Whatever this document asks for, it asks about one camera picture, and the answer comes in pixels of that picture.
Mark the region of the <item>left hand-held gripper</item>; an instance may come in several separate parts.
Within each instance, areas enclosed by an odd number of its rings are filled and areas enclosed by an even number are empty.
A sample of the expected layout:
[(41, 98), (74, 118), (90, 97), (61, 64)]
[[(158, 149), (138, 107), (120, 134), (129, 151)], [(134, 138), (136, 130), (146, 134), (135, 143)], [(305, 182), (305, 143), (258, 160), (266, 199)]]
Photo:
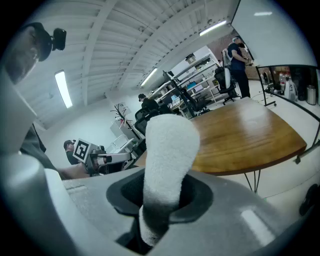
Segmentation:
[(131, 160), (130, 153), (106, 154), (105, 148), (82, 139), (74, 144), (73, 157), (82, 163), (90, 177), (109, 174), (107, 165)]

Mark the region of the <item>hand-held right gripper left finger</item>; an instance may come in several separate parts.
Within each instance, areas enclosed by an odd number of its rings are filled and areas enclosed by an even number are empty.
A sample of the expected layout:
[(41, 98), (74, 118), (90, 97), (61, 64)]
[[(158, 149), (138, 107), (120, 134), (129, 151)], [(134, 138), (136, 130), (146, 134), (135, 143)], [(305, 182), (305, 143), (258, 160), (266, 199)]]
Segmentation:
[(123, 178), (106, 175), (61, 180), (58, 173), (45, 170), (56, 213), (79, 256), (136, 256), (131, 249), (135, 219), (119, 214), (107, 200), (109, 186)]

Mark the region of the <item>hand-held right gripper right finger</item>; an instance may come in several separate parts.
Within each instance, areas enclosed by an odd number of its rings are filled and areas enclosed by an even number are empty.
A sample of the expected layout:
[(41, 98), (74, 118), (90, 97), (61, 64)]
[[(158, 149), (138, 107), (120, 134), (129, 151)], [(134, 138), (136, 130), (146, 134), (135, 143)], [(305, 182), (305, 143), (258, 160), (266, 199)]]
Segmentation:
[(229, 179), (189, 174), (213, 192), (196, 221), (173, 224), (152, 249), (154, 256), (280, 256), (302, 226), (254, 192)]

